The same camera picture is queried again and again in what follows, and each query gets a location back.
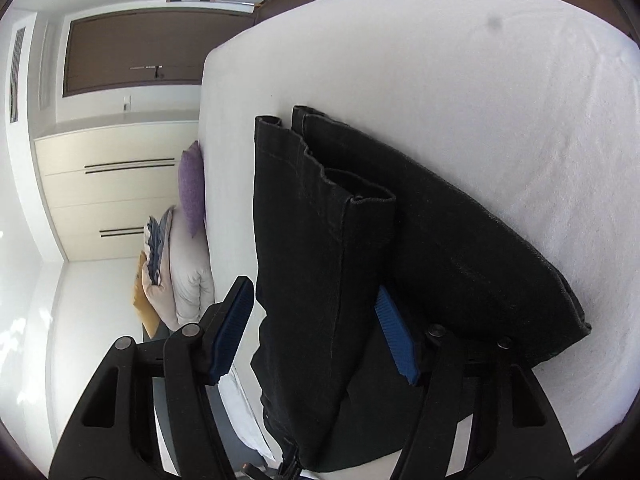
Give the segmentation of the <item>cream wardrobe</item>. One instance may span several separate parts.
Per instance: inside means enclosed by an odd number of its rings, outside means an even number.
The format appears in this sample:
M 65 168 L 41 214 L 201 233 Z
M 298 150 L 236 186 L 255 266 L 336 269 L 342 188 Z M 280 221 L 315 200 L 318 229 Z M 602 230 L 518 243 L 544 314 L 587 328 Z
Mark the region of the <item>cream wardrobe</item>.
M 150 217 L 178 203 L 195 118 L 68 127 L 35 140 L 40 183 L 69 262 L 134 258 Z

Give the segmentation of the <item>folded beige duvet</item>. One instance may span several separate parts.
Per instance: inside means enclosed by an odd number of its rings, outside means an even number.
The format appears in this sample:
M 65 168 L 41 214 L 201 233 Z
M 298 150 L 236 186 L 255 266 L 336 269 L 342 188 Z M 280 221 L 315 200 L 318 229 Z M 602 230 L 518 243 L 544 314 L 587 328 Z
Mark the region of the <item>folded beige duvet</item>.
M 142 283 L 160 322 L 174 332 L 202 318 L 214 302 L 215 286 L 204 230 L 192 237 L 182 209 L 177 206 L 169 208 L 174 212 L 160 267 L 162 281 L 159 285 L 151 283 L 146 258 Z M 146 257 L 144 231 L 142 252 Z

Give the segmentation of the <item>yellow cushion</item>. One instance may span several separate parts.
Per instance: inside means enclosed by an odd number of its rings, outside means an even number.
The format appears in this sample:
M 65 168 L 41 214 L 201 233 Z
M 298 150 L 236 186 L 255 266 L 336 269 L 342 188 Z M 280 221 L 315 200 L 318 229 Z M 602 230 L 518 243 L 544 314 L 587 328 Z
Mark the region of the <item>yellow cushion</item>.
M 134 289 L 132 290 L 132 306 L 136 310 L 138 318 L 140 318 L 145 333 L 150 338 L 153 338 L 160 327 L 160 317 L 149 302 L 143 288 L 142 278 L 145 263 L 145 253 L 140 252 L 136 276 L 134 277 Z

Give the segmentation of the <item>white bed mattress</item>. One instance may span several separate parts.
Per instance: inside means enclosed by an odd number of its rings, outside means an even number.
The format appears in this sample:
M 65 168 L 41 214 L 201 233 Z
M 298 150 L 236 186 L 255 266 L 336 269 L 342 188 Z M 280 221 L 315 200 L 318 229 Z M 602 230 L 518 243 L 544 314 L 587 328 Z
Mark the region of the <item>white bed mattress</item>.
M 560 0 L 318 0 L 209 53 L 198 140 L 222 297 L 255 276 L 254 121 L 306 104 L 397 148 L 529 240 L 591 334 L 535 373 L 574 452 L 639 389 L 639 50 Z

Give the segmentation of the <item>folded blue jeans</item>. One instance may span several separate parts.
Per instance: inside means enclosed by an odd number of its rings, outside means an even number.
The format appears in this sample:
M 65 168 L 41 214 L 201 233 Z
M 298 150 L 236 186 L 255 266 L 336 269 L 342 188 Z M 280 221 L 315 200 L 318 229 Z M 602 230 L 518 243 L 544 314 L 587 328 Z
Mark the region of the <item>folded blue jeans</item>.
M 148 258 L 148 274 L 153 285 L 159 285 L 162 281 L 162 259 L 168 244 L 168 235 L 170 234 L 172 213 L 174 211 L 169 208 L 162 215 L 160 220 L 149 216 L 144 231 L 144 244 L 146 250 L 146 258 Z

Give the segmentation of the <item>purple cushion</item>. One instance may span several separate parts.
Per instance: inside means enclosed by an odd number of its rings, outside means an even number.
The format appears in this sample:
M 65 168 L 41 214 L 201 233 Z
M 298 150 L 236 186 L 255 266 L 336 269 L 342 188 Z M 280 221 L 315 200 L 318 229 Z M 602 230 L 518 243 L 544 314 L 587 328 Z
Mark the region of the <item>purple cushion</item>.
M 204 159 L 198 141 L 182 152 L 178 167 L 178 189 L 186 225 L 190 235 L 196 237 L 205 221 Z

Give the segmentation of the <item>brown wooden door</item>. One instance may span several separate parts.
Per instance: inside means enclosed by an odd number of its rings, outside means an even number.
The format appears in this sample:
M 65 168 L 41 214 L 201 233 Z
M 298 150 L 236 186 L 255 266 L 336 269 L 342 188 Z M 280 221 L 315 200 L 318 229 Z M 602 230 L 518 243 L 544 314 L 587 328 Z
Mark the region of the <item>brown wooden door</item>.
M 139 9 L 70 23 L 63 96 L 166 84 L 200 84 L 211 50 L 254 16 L 205 9 Z

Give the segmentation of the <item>black denim pants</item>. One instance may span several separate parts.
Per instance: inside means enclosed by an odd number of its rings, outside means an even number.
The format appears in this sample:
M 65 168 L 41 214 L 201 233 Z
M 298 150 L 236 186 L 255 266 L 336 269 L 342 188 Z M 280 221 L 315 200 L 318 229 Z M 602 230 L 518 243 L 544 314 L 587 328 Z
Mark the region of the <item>black denim pants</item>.
M 563 274 L 434 172 L 310 107 L 255 120 L 252 359 L 278 475 L 399 458 L 427 379 L 396 367 L 375 304 L 386 290 L 418 344 L 482 336 L 533 372 L 590 332 Z

